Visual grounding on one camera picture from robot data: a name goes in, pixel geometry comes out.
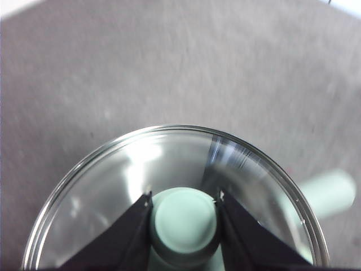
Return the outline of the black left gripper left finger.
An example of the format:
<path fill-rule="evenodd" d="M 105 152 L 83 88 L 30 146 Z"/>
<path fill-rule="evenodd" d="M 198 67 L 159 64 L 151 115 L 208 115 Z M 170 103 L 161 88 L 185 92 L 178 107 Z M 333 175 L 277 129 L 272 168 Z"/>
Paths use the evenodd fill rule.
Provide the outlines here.
<path fill-rule="evenodd" d="M 147 270 L 152 193 L 141 195 L 106 231 L 59 270 Z"/>

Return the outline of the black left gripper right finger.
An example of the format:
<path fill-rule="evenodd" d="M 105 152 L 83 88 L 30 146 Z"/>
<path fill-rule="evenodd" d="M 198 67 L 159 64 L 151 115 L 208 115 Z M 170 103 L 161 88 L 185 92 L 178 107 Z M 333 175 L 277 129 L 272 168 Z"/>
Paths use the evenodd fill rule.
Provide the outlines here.
<path fill-rule="evenodd" d="M 216 206 L 226 270 L 312 270 L 312 264 L 264 228 L 230 193 L 220 191 Z"/>

